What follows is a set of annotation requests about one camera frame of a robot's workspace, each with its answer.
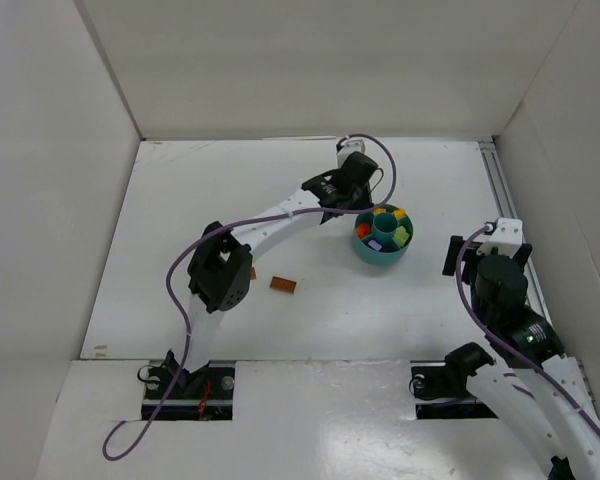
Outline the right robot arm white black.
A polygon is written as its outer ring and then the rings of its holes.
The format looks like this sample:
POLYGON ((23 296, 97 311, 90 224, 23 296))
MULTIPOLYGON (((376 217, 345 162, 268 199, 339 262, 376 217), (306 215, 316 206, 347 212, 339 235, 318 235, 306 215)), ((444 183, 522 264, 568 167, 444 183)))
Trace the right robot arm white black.
POLYGON ((482 252, 475 235, 450 240, 443 267, 505 369, 480 351, 466 390, 501 420, 548 479, 600 479, 600 420, 577 361, 527 304, 520 243, 513 255, 482 252))

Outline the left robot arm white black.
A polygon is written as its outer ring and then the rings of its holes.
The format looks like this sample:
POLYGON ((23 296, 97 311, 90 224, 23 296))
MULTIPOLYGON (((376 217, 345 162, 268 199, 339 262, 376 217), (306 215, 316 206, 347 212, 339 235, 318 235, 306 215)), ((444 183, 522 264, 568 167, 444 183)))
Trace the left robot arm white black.
POLYGON ((259 216, 227 225, 215 221, 205 228, 178 258, 191 258, 188 307, 172 287, 175 266, 166 278, 168 295, 185 323, 183 350, 169 351, 164 361, 175 388, 189 395, 202 384, 219 324, 248 294, 254 262, 293 235, 345 213, 370 209, 370 180, 378 169, 374 160, 354 151, 338 168, 305 181, 259 216))

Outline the light green lego brick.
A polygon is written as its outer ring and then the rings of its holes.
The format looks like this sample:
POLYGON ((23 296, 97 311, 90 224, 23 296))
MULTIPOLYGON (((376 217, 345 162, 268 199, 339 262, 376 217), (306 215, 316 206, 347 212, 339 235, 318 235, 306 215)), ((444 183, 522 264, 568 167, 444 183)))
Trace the light green lego brick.
POLYGON ((411 238, 411 234, 404 226, 399 226, 393 235, 394 243, 400 248, 404 248, 411 238))

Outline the orange cone lego piece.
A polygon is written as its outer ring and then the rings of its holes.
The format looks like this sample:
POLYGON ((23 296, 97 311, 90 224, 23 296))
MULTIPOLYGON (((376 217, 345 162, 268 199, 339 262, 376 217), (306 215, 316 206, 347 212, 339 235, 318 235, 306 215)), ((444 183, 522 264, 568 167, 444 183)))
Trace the orange cone lego piece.
POLYGON ((360 239, 368 237, 372 233, 371 225, 367 223, 359 224, 356 228, 356 233, 360 239))

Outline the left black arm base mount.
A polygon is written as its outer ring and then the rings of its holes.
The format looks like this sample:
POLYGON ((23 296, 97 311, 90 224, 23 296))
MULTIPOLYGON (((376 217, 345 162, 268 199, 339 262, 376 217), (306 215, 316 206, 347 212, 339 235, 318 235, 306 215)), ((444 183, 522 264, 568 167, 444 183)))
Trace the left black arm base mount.
MULTIPOLYGON (((138 369, 136 378, 144 386, 142 420, 153 415, 177 367, 175 356, 168 353, 162 363, 153 362, 138 369)), ((234 361, 210 361, 194 373, 183 370, 155 421, 231 421, 235 374, 234 361)))

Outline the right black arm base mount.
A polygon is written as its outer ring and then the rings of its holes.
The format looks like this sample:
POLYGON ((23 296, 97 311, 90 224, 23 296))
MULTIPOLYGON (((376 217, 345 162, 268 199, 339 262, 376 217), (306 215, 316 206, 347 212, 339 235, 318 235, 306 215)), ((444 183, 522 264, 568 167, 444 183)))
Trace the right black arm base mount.
POLYGON ((496 414, 467 390, 479 368, 495 360, 475 342, 462 345, 439 361, 412 361, 408 389, 416 400, 417 420, 495 419, 496 414))

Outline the small lilac lego piece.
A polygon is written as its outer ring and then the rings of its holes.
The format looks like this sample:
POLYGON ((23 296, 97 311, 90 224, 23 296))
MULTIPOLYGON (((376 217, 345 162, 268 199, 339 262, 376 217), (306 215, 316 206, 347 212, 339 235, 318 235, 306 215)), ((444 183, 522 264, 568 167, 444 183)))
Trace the small lilac lego piece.
POLYGON ((375 240, 370 240, 368 243, 368 246, 372 249, 374 249, 375 251, 381 251, 382 250, 382 245, 380 243, 378 243, 375 240))

